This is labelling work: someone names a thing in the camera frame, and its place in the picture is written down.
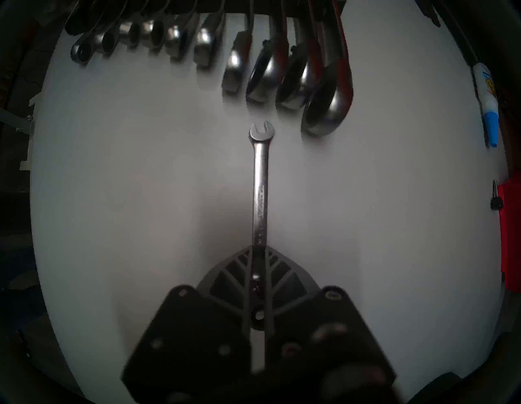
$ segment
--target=white backdrop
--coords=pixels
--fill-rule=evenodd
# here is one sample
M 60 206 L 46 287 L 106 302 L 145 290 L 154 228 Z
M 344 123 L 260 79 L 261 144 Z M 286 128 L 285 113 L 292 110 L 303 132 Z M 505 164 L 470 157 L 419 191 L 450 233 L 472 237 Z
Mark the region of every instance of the white backdrop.
M 344 288 L 409 399 L 486 357 L 499 311 L 491 182 L 472 77 L 445 27 L 413 0 L 348 0 L 354 102 L 340 128 L 302 137 L 288 116 L 223 97 L 222 52 L 198 71 L 119 45 L 80 68 L 61 36 L 36 106 L 31 215 L 54 331 L 85 396 L 132 402 L 122 368 L 169 289 L 196 285 L 251 234 L 252 122 L 277 134 L 268 243 L 320 286 Z M 294 42 L 289 21 L 290 42 Z M 268 38 L 257 16 L 250 69 Z

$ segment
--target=chrome wrench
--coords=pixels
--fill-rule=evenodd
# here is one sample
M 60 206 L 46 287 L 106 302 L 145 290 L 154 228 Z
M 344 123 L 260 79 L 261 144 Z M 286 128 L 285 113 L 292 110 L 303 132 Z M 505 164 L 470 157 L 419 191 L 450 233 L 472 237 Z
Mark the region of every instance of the chrome wrench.
M 253 223 L 251 291 L 260 301 L 264 300 L 266 283 L 266 243 L 268 236 L 268 153 L 275 129 L 264 121 L 264 132 L 258 132 L 255 124 L 250 127 L 250 141 L 254 149 L 253 169 Z

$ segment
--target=screw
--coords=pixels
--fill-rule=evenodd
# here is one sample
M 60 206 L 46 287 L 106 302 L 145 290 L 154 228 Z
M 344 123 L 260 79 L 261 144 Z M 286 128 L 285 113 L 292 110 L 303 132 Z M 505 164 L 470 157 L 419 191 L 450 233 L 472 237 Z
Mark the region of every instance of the screw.
M 153 349 L 159 349 L 163 346 L 163 340 L 161 338 L 156 338 L 154 339 L 151 343 L 150 343 L 150 346 L 153 348 Z
M 301 346 L 297 344 L 296 342 L 287 342 L 284 345 L 282 345 L 282 348 L 280 350 L 280 355 L 283 358 L 290 358 L 295 356 L 298 352 L 302 350 Z
M 225 357 L 228 356 L 231 352 L 231 348 L 229 345 L 223 344 L 219 347 L 219 355 Z
M 328 290 L 326 292 L 326 299 L 329 300 L 342 300 L 342 295 L 336 290 Z

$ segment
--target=screw hole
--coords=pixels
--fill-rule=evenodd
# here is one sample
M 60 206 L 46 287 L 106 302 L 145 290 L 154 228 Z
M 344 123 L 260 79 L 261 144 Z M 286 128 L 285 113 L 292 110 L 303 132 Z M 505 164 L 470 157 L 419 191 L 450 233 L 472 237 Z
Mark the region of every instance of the screw hole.
M 329 300 L 342 300 L 342 295 L 336 290 L 326 291 L 326 299 Z
M 302 347 L 296 342 L 287 342 L 282 345 L 280 355 L 283 358 L 291 358 L 302 350 Z

